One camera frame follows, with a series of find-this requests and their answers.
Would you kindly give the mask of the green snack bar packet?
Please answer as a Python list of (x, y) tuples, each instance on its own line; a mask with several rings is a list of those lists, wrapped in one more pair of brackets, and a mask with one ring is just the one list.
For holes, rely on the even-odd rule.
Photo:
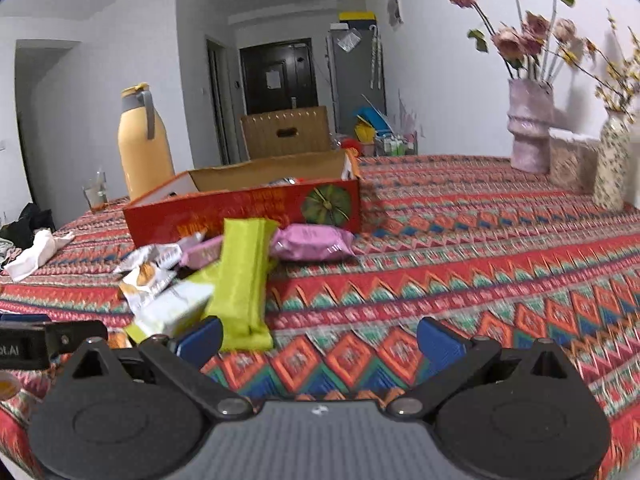
[(265, 321), (269, 249), (277, 222), (227, 219), (213, 297), (204, 314), (222, 324), (223, 352), (269, 351), (273, 340)]

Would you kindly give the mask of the pink snack packet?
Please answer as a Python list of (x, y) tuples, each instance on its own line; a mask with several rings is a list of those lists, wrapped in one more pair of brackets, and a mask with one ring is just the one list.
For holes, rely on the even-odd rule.
[(331, 262), (352, 258), (354, 234), (321, 224), (291, 224), (270, 242), (269, 255), (282, 261)]
[(181, 256), (179, 266), (190, 270), (200, 270), (220, 258), (222, 235), (204, 240), (200, 244), (186, 249)]

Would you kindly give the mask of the white green snack packet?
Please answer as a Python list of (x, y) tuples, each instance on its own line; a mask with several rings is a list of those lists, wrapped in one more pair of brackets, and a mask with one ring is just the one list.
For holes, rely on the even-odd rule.
[(153, 335), (169, 337), (184, 333), (198, 322), (213, 297), (218, 278), (219, 263), (211, 263), (197, 270), (184, 280), (174, 281), (140, 315), (134, 315), (132, 322), (125, 327), (128, 337), (140, 342)]

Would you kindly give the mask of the small cracker packet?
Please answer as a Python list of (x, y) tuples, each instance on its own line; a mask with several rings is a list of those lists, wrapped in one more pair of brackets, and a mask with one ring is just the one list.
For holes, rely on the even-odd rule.
[(161, 269), (154, 263), (142, 263), (131, 270), (119, 283), (119, 290), (131, 312), (140, 315), (174, 281), (177, 273)]

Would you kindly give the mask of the white barcode cracker packet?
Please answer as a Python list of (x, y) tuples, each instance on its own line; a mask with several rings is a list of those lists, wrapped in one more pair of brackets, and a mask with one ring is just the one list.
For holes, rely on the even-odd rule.
[(177, 243), (146, 245), (126, 255), (113, 272), (115, 274), (127, 273), (142, 266), (143, 263), (152, 263), (160, 269), (171, 270), (178, 264), (181, 257), (182, 248)]

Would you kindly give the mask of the white crumpled cloth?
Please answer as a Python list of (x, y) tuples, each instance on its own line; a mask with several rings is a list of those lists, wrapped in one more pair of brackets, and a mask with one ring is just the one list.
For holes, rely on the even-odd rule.
[(23, 250), (15, 260), (4, 267), (4, 270), (14, 283), (23, 281), (44, 266), (74, 239), (73, 232), (57, 236), (48, 229), (39, 230), (35, 234), (32, 246)]

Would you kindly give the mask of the glass cup with drink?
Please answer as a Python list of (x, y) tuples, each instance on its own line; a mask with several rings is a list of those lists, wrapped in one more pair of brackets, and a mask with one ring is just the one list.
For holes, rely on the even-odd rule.
[(94, 176), (82, 186), (85, 199), (92, 212), (103, 210), (107, 205), (106, 175), (99, 169)]

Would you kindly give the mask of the red cardboard snack box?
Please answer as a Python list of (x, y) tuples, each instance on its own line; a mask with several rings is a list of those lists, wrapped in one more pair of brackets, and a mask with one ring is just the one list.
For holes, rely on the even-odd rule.
[(353, 148), (251, 160), (177, 174), (124, 207), (137, 247), (195, 232), (217, 236), (227, 219), (271, 219), (361, 231), (360, 170)]

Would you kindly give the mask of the clear plastic storage jar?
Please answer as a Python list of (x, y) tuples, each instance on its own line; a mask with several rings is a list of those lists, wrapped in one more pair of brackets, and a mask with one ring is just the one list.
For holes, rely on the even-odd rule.
[(550, 130), (550, 180), (567, 191), (590, 194), (596, 180), (600, 140), (568, 130)]

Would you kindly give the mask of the wooden chair back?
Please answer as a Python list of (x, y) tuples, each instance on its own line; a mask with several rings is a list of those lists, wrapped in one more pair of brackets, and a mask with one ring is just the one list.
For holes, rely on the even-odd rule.
[(245, 115), (241, 127), (251, 160), (332, 150), (325, 106)]

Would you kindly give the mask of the floral ceramic vase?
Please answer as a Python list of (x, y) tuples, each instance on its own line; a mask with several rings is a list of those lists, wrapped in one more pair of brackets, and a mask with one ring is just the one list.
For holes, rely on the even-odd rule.
[(631, 135), (626, 115), (608, 108), (601, 128), (593, 201), (607, 211), (624, 209)]

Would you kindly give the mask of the pink textured vase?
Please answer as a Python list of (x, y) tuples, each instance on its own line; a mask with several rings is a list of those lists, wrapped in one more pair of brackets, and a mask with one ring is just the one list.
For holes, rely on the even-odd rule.
[(548, 84), (533, 79), (509, 81), (506, 128), (513, 136), (512, 168), (529, 174), (548, 174), (553, 121), (553, 89)]

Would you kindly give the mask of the grey refrigerator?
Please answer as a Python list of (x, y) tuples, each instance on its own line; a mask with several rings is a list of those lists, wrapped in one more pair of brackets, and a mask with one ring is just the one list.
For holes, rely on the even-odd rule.
[(382, 47), (378, 31), (367, 29), (331, 29), (326, 35), (335, 130), (354, 136), (357, 112), (373, 106), (386, 112)]

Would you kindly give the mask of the yellow blossom branches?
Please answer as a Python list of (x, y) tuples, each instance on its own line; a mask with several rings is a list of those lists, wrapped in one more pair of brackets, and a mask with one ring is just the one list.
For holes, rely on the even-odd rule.
[(622, 26), (610, 10), (606, 10), (606, 18), (605, 47), (587, 37), (575, 36), (560, 47), (559, 58), (565, 66), (594, 82), (594, 96), (608, 112), (620, 113), (627, 125), (633, 125), (639, 107), (639, 35), (628, 27), (630, 46), (624, 47)]

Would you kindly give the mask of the yellow box on fridge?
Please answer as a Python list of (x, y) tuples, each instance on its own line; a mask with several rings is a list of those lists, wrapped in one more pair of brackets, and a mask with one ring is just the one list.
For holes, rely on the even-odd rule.
[(376, 15), (370, 11), (344, 11), (338, 14), (340, 22), (369, 21), (375, 22)]

